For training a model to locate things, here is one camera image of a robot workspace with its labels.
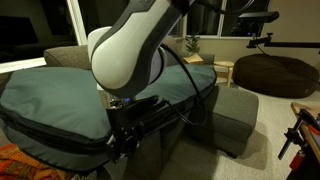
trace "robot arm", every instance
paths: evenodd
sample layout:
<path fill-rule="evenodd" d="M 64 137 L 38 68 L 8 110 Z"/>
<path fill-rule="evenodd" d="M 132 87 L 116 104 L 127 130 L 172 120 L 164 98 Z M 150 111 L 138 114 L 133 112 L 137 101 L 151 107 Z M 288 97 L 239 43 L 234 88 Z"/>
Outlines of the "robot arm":
<path fill-rule="evenodd" d="M 112 28 L 88 37 L 92 71 L 98 84 L 119 98 L 134 97 L 164 70 L 159 47 L 194 0 L 131 0 Z"/>

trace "window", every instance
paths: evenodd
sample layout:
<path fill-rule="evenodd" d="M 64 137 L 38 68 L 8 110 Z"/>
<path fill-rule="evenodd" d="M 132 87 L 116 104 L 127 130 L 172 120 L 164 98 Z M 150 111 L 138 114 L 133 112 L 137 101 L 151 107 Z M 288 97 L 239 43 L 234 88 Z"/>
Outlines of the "window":
<path fill-rule="evenodd" d="M 213 0 L 210 3 L 226 11 L 241 9 L 249 0 Z M 267 11 L 269 0 L 255 0 L 245 12 Z M 248 37 L 252 33 L 260 36 L 263 24 L 244 24 L 235 15 L 220 15 L 209 6 L 194 3 L 187 17 L 187 34 L 213 35 L 223 37 Z"/>
<path fill-rule="evenodd" d="M 217 0 L 215 6 L 221 7 L 222 0 Z M 217 35 L 220 14 L 202 4 L 194 3 L 188 12 L 187 34 Z"/>
<path fill-rule="evenodd" d="M 78 0 L 86 35 L 97 28 L 115 24 L 128 2 L 128 0 Z"/>
<path fill-rule="evenodd" d="M 0 22 L 0 63 L 78 44 L 66 0 L 1 0 Z"/>
<path fill-rule="evenodd" d="M 171 29 L 169 32 L 169 35 L 173 37 L 181 37 L 182 34 L 182 23 L 183 23 L 183 18 L 181 18 L 177 24 Z"/>

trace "wall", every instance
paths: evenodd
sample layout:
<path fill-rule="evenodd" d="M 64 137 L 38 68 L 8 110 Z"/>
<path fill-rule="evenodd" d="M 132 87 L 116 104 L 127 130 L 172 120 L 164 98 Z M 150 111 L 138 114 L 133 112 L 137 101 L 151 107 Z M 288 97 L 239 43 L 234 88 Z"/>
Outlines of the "wall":
<path fill-rule="evenodd" d="M 319 7 L 320 0 L 271 0 L 269 11 L 279 11 L 280 17 L 270 24 L 265 24 L 262 34 L 273 32 L 274 42 L 320 43 Z M 258 49 L 247 49 L 248 42 L 248 39 L 201 39 L 199 45 L 201 53 L 214 53 L 215 60 L 236 61 L 242 56 L 260 53 Z M 183 41 L 181 44 L 182 51 L 185 51 L 185 43 Z M 302 59 L 320 70 L 320 48 L 260 47 L 268 54 Z"/>

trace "brown bean bag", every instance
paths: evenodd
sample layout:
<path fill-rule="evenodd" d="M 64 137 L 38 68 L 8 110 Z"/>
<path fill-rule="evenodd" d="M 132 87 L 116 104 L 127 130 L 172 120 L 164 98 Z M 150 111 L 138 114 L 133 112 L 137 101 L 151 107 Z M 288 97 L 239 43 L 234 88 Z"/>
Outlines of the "brown bean bag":
<path fill-rule="evenodd" d="M 233 81 L 266 95 L 304 98 L 316 90 L 319 72 L 299 59 L 254 54 L 235 63 Z"/>

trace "patterned blanket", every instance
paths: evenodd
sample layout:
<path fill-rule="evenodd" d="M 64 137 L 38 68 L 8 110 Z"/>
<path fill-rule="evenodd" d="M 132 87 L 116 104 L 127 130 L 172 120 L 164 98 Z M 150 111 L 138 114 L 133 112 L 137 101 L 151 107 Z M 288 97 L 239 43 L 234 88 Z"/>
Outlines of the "patterned blanket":
<path fill-rule="evenodd" d="M 70 180 L 71 174 L 44 165 L 14 145 L 0 148 L 0 180 Z"/>

